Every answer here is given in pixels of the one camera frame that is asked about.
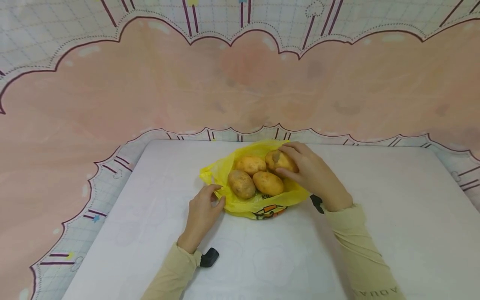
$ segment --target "grid pattern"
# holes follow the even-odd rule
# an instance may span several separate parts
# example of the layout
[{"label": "grid pattern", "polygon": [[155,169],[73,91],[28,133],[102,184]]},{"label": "grid pattern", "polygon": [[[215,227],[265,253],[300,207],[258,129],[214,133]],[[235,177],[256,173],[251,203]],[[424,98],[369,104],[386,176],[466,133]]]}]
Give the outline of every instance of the grid pattern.
[{"label": "grid pattern", "polygon": [[302,54],[323,40],[352,43],[386,30],[427,39],[480,15],[478,0],[247,0],[242,20],[239,1],[185,3],[184,7],[179,0],[1,0],[0,81],[52,68],[76,45],[118,39],[121,27],[136,16],[162,18],[191,40],[217,36],[231,42],[245,30],[262,29],[277,39],[281,50]]},{"label": "grid pattern", "polygon": [[[184,6],[178,0],[32,0],[28,3],[0,0],[0,89],[22,72],[51,68],[63,53],[76,45],[118,39],[122,26],[136,16],[162,18],[190,41],[217,36],[231,42],[246,30],[261,29],[276,38],[280,50],[302,54],[323,40],[355,42],[383,30],[405,30],[426,39],[443,28],[480,15],[477,0],[251,0],[251,7],[248,3],[243,4],[240,20],[241,6],[238,1],[230,0],[198,0],[195,7]],[[238,142],[276,138],[318,144],[428,147],[480,211],[480,187],[475,187],[476,180],[480,179],[480,168],[476,169],[480,166],[478,161],[469,153],[448,150],[426,136],[362,143],[346,136],[327,137],[312,130],[290,132],[281,127],[262,128],[251,134],[204,130],[194,135],[178,135],[154,130],[125,144],[113,157],[99,164],[98,174],[90,180],[92,196],[87,206],[65,223],[61,240],[33,266],[35,299],[61,299],[100,231],[104,217],[94,221],[84,216],[95,215],[89,210],[108,214],[125,185],[130,171],[115,162],[115,156],[134,165],[148,142],[158,138]],[[50,256],[65,252],[73,254],[68,258]],[[73,264],[42,264],[48,262]]]}]

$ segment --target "cartoon backdrop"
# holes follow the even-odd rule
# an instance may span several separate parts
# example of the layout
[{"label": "cartoon backdrop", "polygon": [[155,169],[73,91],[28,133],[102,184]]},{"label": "cartoon backdrop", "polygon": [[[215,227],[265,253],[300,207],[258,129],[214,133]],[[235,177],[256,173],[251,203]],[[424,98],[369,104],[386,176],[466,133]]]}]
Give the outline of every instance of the cartoon backdrop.
[{"label": "cartoon backdrop", "polygon": [[2,298],[61,299],[152,139],[424,147],[480,210],[479,17],[480,0],[0,0]]}]

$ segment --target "white table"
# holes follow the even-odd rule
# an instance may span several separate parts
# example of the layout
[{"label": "white table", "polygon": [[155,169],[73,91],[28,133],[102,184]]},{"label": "white table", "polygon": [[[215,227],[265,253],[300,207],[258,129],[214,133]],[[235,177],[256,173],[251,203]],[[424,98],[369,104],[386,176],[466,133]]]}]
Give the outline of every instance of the white table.
[{"label": "white table", "polygon": [[[182,232],[199,169],[247,143],[152,141],[64,300],[139,299]],[[427,149],[311,145],[367,215],[407,299],[478,299],[480,215]],[[184,299],[350,299],[338,244],[310,200],[270,220],[224,215],[220,252]]]}]

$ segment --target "black clip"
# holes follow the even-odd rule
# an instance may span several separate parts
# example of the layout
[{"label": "black clip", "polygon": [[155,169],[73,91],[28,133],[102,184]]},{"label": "black clip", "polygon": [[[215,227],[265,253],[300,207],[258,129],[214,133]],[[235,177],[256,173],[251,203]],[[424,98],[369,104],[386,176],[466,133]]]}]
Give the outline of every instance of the black clip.
[{"label": "black clip", "polygon": [[320,207],[320,204],[322,204],[323,200],[315,195],[311,195],[310,199],[312,200],[313,206],[315,206],[318,212],[321,214],[325,214],[324,210]]},{"label": "black clip", "polygon": [[219,256],[220,254],[217,250],[210,248],[206,254],[202,255],[202,258],[200,259],[200,267],[209,268],[213,266]]}]

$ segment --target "beige long sleeve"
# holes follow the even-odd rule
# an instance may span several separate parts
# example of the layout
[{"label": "beige long sleeve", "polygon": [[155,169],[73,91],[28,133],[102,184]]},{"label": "beige long sleeve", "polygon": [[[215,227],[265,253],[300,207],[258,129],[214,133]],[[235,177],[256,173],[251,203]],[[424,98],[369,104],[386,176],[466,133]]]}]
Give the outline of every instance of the beige long sleeve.
[{"label": "beige long sleeve", "polygon": [[200,265],[202,254],[193,255],[173,244],[163,265],[152,280],[141,300],[178,300]]},{"label": "beige long sleeve", "polygon": [[341,245],[355,299],[405,299],[365,227],[362,207],[355,204],[339,212],[324,211]]},{"label": "beige long sleeve", "polygon": [[[347,266],[347,274],[358,300],[404,300],[400,287],[375,247],[365,227],[360,205],[325,215],[332,227]],[[142,300],[178,300],[200,265],[202,254],[188,254],[172,246],[160,271],[145,291]]]}]

